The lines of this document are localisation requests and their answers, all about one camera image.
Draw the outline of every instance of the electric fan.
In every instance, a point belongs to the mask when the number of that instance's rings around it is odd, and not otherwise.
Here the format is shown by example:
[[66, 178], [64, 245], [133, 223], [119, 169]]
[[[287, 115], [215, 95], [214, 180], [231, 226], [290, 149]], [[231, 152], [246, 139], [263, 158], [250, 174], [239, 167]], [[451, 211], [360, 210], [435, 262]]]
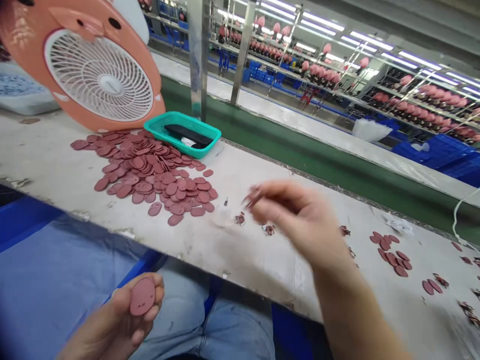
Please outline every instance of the electric fan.
[[12, 58], [88, 129], [141, 128], [165, 112], [136, 0], [0, 0]]

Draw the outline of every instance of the blue jeans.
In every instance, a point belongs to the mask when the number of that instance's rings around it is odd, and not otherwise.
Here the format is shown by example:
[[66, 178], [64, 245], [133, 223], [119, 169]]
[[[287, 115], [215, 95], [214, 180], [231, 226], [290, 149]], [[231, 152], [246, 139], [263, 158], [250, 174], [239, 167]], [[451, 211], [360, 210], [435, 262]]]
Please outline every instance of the blue jeans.
[[130, 359], [163, 360], [181, 354], [207, 360], [275, 359], [270, 301], [225, 282], [205, 319], [207, 273], [175, 258], [158, 273], [165, 285], [161, 310]]

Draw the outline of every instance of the workbench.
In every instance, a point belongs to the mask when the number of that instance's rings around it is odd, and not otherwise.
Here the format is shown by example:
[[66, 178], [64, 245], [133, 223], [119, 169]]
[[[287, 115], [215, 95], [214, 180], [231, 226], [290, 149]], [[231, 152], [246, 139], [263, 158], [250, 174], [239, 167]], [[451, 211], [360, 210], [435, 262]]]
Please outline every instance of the workbench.
[[[210, 82], [209, 89], [215, 90]], [[239, 101], [245, 101], [243, 94]], [[243, 226], [218, 227], [214, 222], [218, 209], [203, 217], [186, 215], [179, 225], [170, 227], [170, 213], [165, 209], [151, 217], [147, 203], [134, 205], [130, 198], [94, 191], [108, 161], [93, 151], [70, 148], [70, 143], [85, 139], [89, 131], [64, 112], [23, 120], [23, 116], [0, 112], [2, 184], [322, 322], [311, 269], [279, 230], [266, 236], [249, 214]], [[392, 244], [394, 251], [410, 257], [413, 266], [408, 278], [399, 277], [369, 239], [373, 231], [395, 234], [379, 208], [226, 140], [219, 141], [202, 162], [214, 171], [209, 181], [219, 198], [213, 204], [220, 207], [228, 198], [232, 216], [242, 210], [241, 201], [249, 186], [265, 180], [290, 179], [323, 192], [332, 202], [339, 224], [351, 231], [344, 239], [356, 254], [355, 262], [372, 286], [387, 321], [414, 358], [451, 360], [471, 354], [470, 359], [476, 359], [480, 330], [468, 324], [457, 305], [457, 300], [466, 301], [480, 311], [480, 301], [470, 290], [480, 287], [480, 268], [459, 258], [473, 259], [476, 251], [463, 247], [459, 252], [450, 240], [412, 224], [414, 236], [396, 233], [400, 244]], [[195, 170], [188, 171], [197, 176]], [[444, 277], [450, 289], [428, 295], [422, 280], [433, 279], [432, 273]]]

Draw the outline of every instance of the teal plastic basket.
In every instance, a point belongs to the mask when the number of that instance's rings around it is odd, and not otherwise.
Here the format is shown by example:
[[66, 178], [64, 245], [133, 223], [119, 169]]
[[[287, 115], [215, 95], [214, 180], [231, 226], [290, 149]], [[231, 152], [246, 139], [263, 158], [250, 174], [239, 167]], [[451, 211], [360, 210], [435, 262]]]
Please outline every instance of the teal plastic basket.
[[[184, 145], [180, 140], [169, 135], [165, 125], [182, 125], [198, 134], [204, 135], [213, 141], [203, 149], [196, 149]], [[172, 144], [180, 152], [190, 155], [195, 159], [201, 159], [214, 147], [215, 143], [222, 136], [222, 132], [194, 117], [185, 115], [178, 111], [168, 111], [162, 115], [155, 116], [143, 124], [145, 130], [151, 132], [155, 139], [166, 141]]]

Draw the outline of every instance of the fluorescent light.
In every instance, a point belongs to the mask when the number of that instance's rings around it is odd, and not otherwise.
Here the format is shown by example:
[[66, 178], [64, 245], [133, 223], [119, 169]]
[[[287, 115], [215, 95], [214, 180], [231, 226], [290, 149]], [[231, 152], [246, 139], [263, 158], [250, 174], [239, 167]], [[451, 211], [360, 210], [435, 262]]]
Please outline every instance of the fluorescent light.
[[411, 54], [409, 54], [408, 52], [405, 52], [405, 51], [400, 51], [398, 53], [398, 55], [404, 57], [404, 58], [407, 58], [407, 59], [410, 59], [416, 63], [419, 63], [419, 64], [422, 64], [422, 65], [425, 65], [425, 66], [428, 66], [429, 68], [432, 68], [434, 70], [441, 70], [442, 68], [438, 65], [435, 65], [435, 64], [432, 64], [431, 62], [427, 62], [425, 60], [422, 60], [421, 58], [419, 57], [416, 57], [416, 56], [413, 56]]
[[284, 9], [290, 10], [292, 13], [295, 12], [295, 6], [288, 5], [284, 2], [278, 1], [278, 0], [263, 0], [263, 1], [268, 1], [269, 3], [278, 5], [279, 7], [282, 7]]
[[[280, 39], [281, 37], [282, 37], [282, 34], [277, 32], [276, 33], [276, 38]], [[290, 41], [292, 41], [292, 38], [288, 37], [288, 36], [284, 36], [283, 41], [286, 42], [286, 43], [289, 43]]]
[[345, 64], [346, 64], [346, 65], [350, 65], [351, 68], [360, 69], [360, 66], [358, 66], [358, 65], [356, 65], [356, 64], [349, 63], [349, 62], [346, 62]]
[[315, 50], [313, 47], [304, 45], [304, 44], [302, 44], [302, 43], [300, 43], [300, 42], [297, 42], [297, 43], [296, 43], [296, 46], [298, 46], [299, 48], [302, 48], [302, 49], [304, 49], [304, 50], [307, 50], [307, 51], [309, 51], [309, 52], [311, 52], [311, 53], [316, 52], [316, 50]]
[[471, 87], [464, 87], [463, 89], [464, 89], [464, 90], [467, 90], [469, 93], [472, 93], [472, 94], [475, 94], [475, 95], [480, 96], [480, 92], [477, 91], [477, 90], [472, 89]]
[[386, 52], [382, 52], [381, 55], [382, 55], [384, 58], [393, 60], [394, 62], [399, 63], [399, 64], [403, 64], [403, 65], [405, 65], [406, 67], [409, 67], [409, 68], [412, 68], [412, 69], [418, 68], [417, 65], [414, 65], [414, 64], [412, 64], [412, 63], [403, 61], [402, 59], [399, 59], [398, 57], [395, 57], [395, 56], [392, 56], [392, 55], [390, 55], [390, 54], [387, 54]]
[[474, 87], [480, 88], [480, 84], [479, 84], [479, 83], [473, 82], [472, 80], [469, 80], [469, 79], [467, 79], [467, 78], [464, 78], [464, 77], [462, 77], [462, 76], [460, 76], [460, 75], [457, 75], [457, 74], [455, 74], [455, 73], [453, 73], [453, 72], [447, 72], [446, 74], [447, 74], [447, 75], [450, 75], [450, 76], [452, 76], [452, 77], [454, 77], [454, 78], [457, 78], [458, 80], [461, 80], [461, 81], [463, 81], [464, 83], [467, 83], [467, 84], [473, 85]]
[[328, 34], [328, 35], [331, 35], [331, 36], [335, 36], [337, 33], [332, 31], [332, 30], [328, 30], [324, 27], [321, 27], [321, 26], [318, 26], [318, 25], [315, 25], [314, 23], [310, 22], [310, 21], [307, 21], [307, 20], [301, 20], [301, 23], [302, 24], [305, 24], [305, 25], [308, 25], [309, 27], [312, 27], [314, 29], [317, 29], [325, 34]]
[[283, 16], [286, 17], [286, 18], [295, 19], [295, 15], [290, 14], [290, 13], [288, 13], [288, 12], [285, 12], [285, 11], [283, 11], [283, 10], [277, 9], [276, 7], [273, 7], [273, 6], [271, 6], [271, 5], [268, 5], [268, 4], [264, 3], [264, 2], [262, 2], [262, 3], [260, 4], [260, 6], [262, 6], [262, 7], [264, 7], [264, 8], [267, 8], [267, 9], [269, 9], [269, 10], [275, 12], [275, 13], [279, 13], [279, 14], [283, 15]]
[[341, 57], [332, 55], [331, 53], [328, 53], [328, 54], [326, 55], [326, 57], [327, 57], [328, 59], [330, 59], [330, 60], [338, 61], [339, 63], [344, 63], [344, 62], [345, 62], [345, 60], [342, 59]]
[[450, 85], [453, 85], [453, 86], [457, 86], [459, 84], [458, 82], [447, 79], [446, 77], [437, 75], [437, 74], [435, 74], [433, 72], [430, 72], [430, 71], [427, 71], [427, 70], [422, 70], [422, 71], [420, 71], [420, 73], [430, 75], [431, 78], [438, 79], [440, 81], [443, 81], [444, 83], [447, 83], [447, 84], [450, 84]]
[[371, 37], [368, 37], [366, 35], [363, 35], [359, 32], [356, 32], [356, 31], [352, 31], [350, 33], [350, 35], [352, 35], [354, 38], [358, 38], [358, 39], [362, 39], [366, 42], [369, 42], [369, 43], [372, 43], [374, 45], [377, 45], [378, 47], [381, 47], [382, 49], [385, 49], [385, 50], [393, 50], [393, 46], [390, 46], [390, 45], [387, 45], [386, 43], [383, 43], [381, 41], [378, 41], [378, 40], [375, 40], [374, 38], [371, 38]]
[[[346, 37], [346, 36], [342, 36], [341, 39], [346, 41], [347, 43], [354, 44], [354, 45], [357, 45], [357, 46], [361, 44], [360, 41], [353, 40], [352, 38], [349, 38], [349, 37]], [[370, 51], [372, 53], [377, 51], [376, 48], [368, 46], [368, 45], [363, 45], [362, 49], [365, 49], [365, 50]]]
[[[221, 9], [218, 9], [217, 12], [221, 15], [223, 15], [225, 18], [227, 17], [227, 12], [225, 10], [221, 10]], [[228, 14], [228, 18], [231, 19], [232, 18], [232, 14]], [[243, 17], [240, 17], [240, 16], [233, 16], [233, 19], [238, 21], [239, 23], [242, 23], [242, 24], [245, 24], [245, 19]]]
[[326, 34], [322, 34], [321, 32], [317, 32], [317, 31], [313, 31], [311, 28], [309, 27], [306, 27], [306, 26], [303, 26], [303, 25], [298, 25], [298, 28], [299, 29], [302, 29], [310, 34], [313, 34], [315, 36], [318, 36], [318, 37], [321, 37], [321, 38], [324, 38], [324, 39], [327, 39], [327, 40], [332, 40], [332, 38]]
[[315, 15], [312, 15], [308, 12], [304, 12], [303, 13], [303, 16], [305, 18], [309, 18], [311, 20], [314, 20], [316, 21], [317, 23], [320, 23], [320, 24], [323, 24], [323, 25], [327, 25], [329, 28], [334, 28], [338, 31], [343, 31], [345, 30], [345, 28], [343, 26], [340, 26], [340, 25], [337, 25], [336, 23], [334, 22], [331, 22], [331, 21], [328, 21], [328, 20], [325, 20], [325, 19], [322, 19], [321, 17], [317, 17]]

